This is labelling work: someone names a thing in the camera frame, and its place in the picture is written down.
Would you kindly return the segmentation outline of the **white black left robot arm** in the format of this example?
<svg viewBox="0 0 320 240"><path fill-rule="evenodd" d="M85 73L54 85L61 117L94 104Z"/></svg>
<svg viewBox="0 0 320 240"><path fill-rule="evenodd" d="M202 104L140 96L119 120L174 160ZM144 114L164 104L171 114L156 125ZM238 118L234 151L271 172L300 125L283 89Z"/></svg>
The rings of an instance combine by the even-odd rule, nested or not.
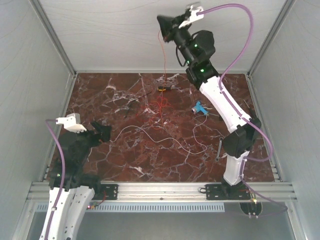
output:
<svg viewBox="0 0 320 240"><path fill-rule="evenodd" d="M49 173L49 202L41 240L75 240L86 210L116 200L118 185L102 184L98 175L84 173L93 148L111 139L112 127L91 122L54 137L60 157Z"/></svg>

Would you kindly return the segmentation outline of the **yellow black screwdriver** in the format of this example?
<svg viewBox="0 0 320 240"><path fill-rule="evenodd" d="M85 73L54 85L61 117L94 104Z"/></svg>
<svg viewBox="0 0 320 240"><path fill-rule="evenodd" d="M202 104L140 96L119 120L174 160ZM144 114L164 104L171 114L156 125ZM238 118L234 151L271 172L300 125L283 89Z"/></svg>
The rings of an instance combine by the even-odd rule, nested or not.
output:
<svg viewBox="0 0 320 240"><path fill-rule="evenodd" d="M164 91L171 91L173 89L180 89L179 87L175 87L175 86L158 86L157 87L157 91L158 92L164 92Z"/></svg>

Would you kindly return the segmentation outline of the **blue plastic tool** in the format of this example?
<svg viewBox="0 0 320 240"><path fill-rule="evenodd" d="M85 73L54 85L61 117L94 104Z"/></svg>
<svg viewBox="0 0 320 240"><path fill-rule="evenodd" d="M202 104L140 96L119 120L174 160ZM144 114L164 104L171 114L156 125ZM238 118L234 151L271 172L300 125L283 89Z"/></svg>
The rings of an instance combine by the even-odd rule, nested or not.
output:
<svg viewBox="0 0 320 240"><path fill-rule="evenodd" d="M203 113L205 116L209 114L209 112L202 106L200 101L197 101L195 106L191 108L191 111L194 114L197 114L199 112Z"/></svg>

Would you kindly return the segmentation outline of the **silver combination wrench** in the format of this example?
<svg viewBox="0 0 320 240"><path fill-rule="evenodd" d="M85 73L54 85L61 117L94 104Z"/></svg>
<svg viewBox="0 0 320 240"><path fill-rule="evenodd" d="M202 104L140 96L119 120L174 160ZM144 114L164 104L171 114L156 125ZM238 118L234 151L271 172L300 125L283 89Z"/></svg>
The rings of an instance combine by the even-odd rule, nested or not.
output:
<svg viewBox="0 0 320 240"><path fill-rule="evenodd" d="M220 137L219 138L219 143L218 143L218 148L217 148L217 153L216 153L216 157L215 157L215 161L218 162L220 160L220 154L221 154L221 149L222 149L222 142L223 142L223 138Z"/></svg>

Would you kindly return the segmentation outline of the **black precision screwdriver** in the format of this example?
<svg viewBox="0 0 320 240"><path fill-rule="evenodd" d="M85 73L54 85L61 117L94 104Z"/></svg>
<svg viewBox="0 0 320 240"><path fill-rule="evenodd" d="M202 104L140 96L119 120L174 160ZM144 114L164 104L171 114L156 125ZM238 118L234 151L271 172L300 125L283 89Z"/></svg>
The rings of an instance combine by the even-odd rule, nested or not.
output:
<svg viewBox="0 0 320 240"><path fill-rule="evenodd" d="M254 112L254 109L251 108L251 106L247 103L247 101L245 101L245 100L243 100L243 101L244 101L245 105L247 106L249 112L253 115L253 114L255 113L255 112Z"/></svg>

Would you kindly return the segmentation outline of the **aluminium front rail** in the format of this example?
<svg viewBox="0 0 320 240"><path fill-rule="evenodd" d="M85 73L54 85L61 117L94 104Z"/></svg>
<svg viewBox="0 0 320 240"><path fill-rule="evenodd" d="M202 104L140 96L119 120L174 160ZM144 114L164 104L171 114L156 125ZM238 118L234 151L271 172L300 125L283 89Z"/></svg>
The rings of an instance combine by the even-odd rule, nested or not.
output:
<svg viewBox="0 0 320 240"><path fill-rule="evenodd" d="M206 195L200 192L206 182L113 182L102 181L102 184L117 184L117 201L122 203L202 203ZM264 202L262 196L276 202L293 202L297 200L293 185L289 182L249 182L248 185L257 193L256 199Z"/></svg>

